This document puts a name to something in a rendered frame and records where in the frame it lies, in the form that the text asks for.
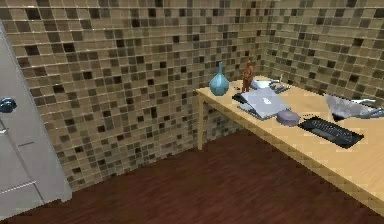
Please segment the light wooden table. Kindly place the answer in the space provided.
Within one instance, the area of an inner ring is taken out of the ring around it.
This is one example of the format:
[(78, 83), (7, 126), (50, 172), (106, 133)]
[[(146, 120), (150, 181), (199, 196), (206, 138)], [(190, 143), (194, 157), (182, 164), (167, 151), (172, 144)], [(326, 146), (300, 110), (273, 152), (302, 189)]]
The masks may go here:
[(261, 121), (238, 109), (232, 96), (241, 84), (231, 82), (223, 96), (207, 87), (197, 89), (199, 110), (210, 105), (384, 217), (384, 117), (340, 121), (339, 126), (364, 135), (343, 149), (301, 128), (280, 125), (275, 119)]

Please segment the silver laptop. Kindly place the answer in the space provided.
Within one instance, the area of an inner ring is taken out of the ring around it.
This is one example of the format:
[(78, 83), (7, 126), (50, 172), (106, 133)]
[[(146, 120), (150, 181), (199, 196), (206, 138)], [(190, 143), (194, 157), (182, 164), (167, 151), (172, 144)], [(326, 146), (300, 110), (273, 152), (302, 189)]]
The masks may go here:
[(280, 111), (290, 110), (290, 106), (271, 88), (261, 88), (242, 93), (246, 100), (238, 108), (260, 120), (276, 116)]

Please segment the brown figurine statue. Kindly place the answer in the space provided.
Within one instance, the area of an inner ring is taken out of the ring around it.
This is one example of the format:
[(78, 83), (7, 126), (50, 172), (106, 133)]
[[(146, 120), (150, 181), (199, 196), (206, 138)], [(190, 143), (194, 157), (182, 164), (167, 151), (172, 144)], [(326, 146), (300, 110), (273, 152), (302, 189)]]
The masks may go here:
[(253, 80), (253, 66), (252, 62), (248, 61), (246, 68), (242, 73), (242, 92), (248, 92), (250, 89), (251, 82)]

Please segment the black keyboard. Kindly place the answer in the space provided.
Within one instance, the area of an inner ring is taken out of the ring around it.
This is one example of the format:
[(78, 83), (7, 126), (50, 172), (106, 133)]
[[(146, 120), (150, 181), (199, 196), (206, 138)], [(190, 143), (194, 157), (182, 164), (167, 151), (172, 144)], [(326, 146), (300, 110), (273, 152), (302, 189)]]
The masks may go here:
[(364, 138), (362, 134), (343, 128), (320, 117), (305, 119), (299, 124), (299, 127), (344, 149), (352, 147)]

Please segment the blue glass vase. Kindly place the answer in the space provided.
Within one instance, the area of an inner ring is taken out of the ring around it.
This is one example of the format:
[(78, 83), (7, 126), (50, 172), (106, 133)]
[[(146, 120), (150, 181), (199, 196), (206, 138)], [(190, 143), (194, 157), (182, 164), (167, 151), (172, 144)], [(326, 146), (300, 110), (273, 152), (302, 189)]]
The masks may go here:
[(223, 74), (223, 64), (219, 62), (217, 74), (210, 80), (209, 88), (213, 95), (223, 96), (229, 90), (229, 81)]

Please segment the white room door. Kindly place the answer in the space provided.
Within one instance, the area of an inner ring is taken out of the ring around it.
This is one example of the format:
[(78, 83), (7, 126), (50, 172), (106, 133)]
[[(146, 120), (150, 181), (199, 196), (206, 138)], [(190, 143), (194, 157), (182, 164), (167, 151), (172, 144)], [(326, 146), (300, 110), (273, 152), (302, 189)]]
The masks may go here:
[(17, 108), (0, 113), (0, 220), (55, 200), (72, 190), (37, 110), (5, 28), (0, 23), (0, 99)]

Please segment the grey round bowl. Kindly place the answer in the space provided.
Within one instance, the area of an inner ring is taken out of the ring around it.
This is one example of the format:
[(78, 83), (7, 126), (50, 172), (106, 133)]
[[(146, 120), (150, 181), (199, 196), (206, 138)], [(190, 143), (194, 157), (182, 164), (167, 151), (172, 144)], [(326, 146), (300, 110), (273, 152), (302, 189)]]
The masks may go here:
[(292, 127), (299, 124), (300, 116), (290, 110), (284, 110), (277, 114), (276, 120), (281, 125)]

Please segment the grey flat object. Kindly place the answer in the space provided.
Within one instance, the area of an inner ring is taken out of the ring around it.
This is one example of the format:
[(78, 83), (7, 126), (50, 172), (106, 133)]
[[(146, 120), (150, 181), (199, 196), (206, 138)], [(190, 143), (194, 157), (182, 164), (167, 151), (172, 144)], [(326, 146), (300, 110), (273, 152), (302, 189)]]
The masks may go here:
[(280, 94), (290, 89), (289, 86), (282, 84), (279, 80), (252, 80), (251, 88), (254, 90), (270, 88), (276, 94)]

